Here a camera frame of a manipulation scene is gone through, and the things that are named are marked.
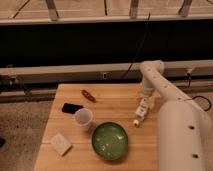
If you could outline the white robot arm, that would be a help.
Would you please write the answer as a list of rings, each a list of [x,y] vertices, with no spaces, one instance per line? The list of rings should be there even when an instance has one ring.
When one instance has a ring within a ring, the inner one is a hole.
[[[141,91],[165,99],[157,117],[157,170],[206,171],[202,142],[212,127],[210,116],[164,76],[164,63],[145,61]]]

